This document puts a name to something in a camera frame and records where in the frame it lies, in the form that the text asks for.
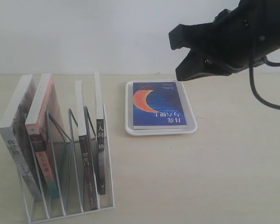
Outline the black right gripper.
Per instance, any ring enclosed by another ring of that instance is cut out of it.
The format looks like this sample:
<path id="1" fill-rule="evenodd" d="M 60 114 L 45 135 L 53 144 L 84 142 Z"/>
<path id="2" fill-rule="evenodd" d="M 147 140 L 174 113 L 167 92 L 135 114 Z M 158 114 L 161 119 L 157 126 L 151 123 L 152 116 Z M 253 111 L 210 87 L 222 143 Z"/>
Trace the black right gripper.
<path id="1" fill-rule="evenodd" d="M 169 34 L 172 50 L 209 50 L 210 62 L 190 50 L 175 69 L 178 81 L 228 76 L 258 67 L 280 49 L 280 0 L 241 0 L 212 23 L 179 24 Z"/>

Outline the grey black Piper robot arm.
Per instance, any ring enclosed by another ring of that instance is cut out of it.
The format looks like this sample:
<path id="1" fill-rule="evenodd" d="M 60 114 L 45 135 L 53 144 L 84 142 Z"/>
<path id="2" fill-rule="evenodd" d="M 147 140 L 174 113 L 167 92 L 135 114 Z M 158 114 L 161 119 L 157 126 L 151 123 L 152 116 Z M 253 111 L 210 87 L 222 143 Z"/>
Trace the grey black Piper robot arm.
<path id="1" fill-rule="evenodd" d="M 229 76 L 262 65 L 280 49 L 280 0 L 241 0 L 212 22 L 179 24 L 169 34 L 172 50 L 190 51 L 176 67 L 179 81 Z"/>

